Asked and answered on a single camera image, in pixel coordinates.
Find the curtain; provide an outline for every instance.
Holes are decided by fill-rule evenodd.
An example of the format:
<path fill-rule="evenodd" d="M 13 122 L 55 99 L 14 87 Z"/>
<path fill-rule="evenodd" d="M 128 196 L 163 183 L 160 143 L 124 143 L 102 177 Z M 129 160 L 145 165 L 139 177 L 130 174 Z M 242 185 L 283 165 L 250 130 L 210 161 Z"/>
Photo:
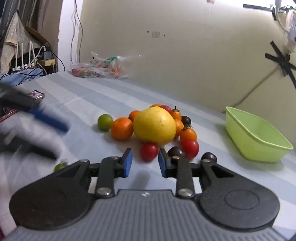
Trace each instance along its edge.
<path fill-rule="evenodd" d="M 2 18 L 0 20 L 0 35 L 2 36 L 16 10 L 19 10 L 25 26 L 35 30 L 38 27 L 38 14 L 44 0 L 0 0 L 4 1 Z"/>

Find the plastic bag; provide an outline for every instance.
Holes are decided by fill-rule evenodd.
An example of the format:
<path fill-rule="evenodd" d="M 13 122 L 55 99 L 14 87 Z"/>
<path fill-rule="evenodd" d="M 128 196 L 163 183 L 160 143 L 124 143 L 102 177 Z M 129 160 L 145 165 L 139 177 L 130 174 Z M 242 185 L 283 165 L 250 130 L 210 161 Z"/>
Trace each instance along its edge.
<path fill-rule="evenodd" d="M 105 78 L 126 78 L 126 68 L 135 61 L 137 56 L 113 56 L 107 59 L 100 58 L 96 53 L 91 52 L 93 59 L 87 63 L 72 65 L 72 74 L 76 77 L 105 77 Z"/>

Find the blue object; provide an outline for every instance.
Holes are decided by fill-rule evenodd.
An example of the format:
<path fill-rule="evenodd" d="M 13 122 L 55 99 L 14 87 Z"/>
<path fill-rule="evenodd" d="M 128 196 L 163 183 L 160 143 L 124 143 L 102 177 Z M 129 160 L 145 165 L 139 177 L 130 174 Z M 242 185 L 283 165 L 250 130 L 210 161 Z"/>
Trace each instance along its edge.
<path fill-rule="evenodd" d="M 158 151 L 158 163 L 159 163 L 161 175 L 165 178 L 166 162 L 160 150 Z"/>
<path fill-rule="evenodd" d="M 41 76 L 43 76 L 43 70 L 41 68 L 23 69 L 18 72 L 12 72 L 9 74 L 0 74 L 0 77 L 2 78 L 1 83 L 9 84 L 12 86 L 23 84 L 25 82 L 28 82 L 35 78 L 39 78 Z"/>
<path fill-rule="evenodd" d="M 44 114 L 43 110 L 31 109 L 31 110 L 29 110 L 29 113 L 34 115 L 37 120 L 40 120 L 40 121 L 54 127 L 55 129 L 58 129 L 62 132 L 69 131 L 69 127 L 66 123 L 63 123 L 63 122 L 59 121 L 58 119 L 52 118 L 52 117 Z"/>
<path fill-rule="evenodd" d="M 126 160 L 124 161 L 124 170 L 123 170 L 124 177 L 128 177 L 132 162 L 133 162 L 133 151 L 130 150 L 128 156 L 126 157 Z"/>

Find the wall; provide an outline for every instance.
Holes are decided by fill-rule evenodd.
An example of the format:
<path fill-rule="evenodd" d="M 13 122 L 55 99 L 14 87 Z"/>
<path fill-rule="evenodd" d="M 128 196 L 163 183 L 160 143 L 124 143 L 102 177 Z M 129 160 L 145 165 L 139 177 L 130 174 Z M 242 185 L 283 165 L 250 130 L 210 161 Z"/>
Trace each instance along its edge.
<path fill-rule="evenodd" d="M 264 58 L 283 50 L 283 33 L 271 13 L 243 9 L 243 0 L 84 0 L 81 60 L 142 54 L 130 69 L 134 81 L 222 111 L 276 68 Z M 152 38 L 152 32 L 160 38 Z M 271 122 L 296 146 L 296 92 L 276 72 L 239 108 Z"/>
<path fill-rule="evenodd" d="M 83 0 L 76 0 L 77 2 L 77 13 L 81 16 L 81 9 Z M 59 44 L 58 44 L 58 56 L 63 61 L 66 70 L 70 70 L 71 61 L 71 41 L 74 33 L 74 0 L 63 0 L 61 18 L 59 23 Z M 77 58 L 77 43 L 79 33 L 79 22 L 75 25 L 75 36 L 72 44 L 72 61 L 74 63 L 79 62 Z"/>
<path fill-rule="evenodd" d="M 63 0 L 43 0 L 39 12 L 38 32 L 50 43 L 52 51 L 58 54 L 58 36 Z"/>

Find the small green fruit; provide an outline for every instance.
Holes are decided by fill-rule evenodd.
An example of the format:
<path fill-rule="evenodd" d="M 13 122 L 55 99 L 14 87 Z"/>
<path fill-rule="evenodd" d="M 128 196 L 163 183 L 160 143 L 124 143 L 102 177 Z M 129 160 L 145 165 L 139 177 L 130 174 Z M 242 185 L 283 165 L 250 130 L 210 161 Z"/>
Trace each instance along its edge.
<path fill-rule="evenodd" d="M 58 165 L 56 165 L 56 166 L 54 167 L 54 171 L 55 171 L 55 172 L 56 172 L 56 171 L 59 171 L 59 170 L 63 169 L 64 167 L 66 167 L 67 165 L 68 165 L 67 162 L 61 162 L 61 163 L 59 163 Z"/>
<path fill-rule="evenodd" d="M 109 131 L 113 124 L 112 116 L 103 114 L 98 118 L 98 127 L 101 131 Z"/>

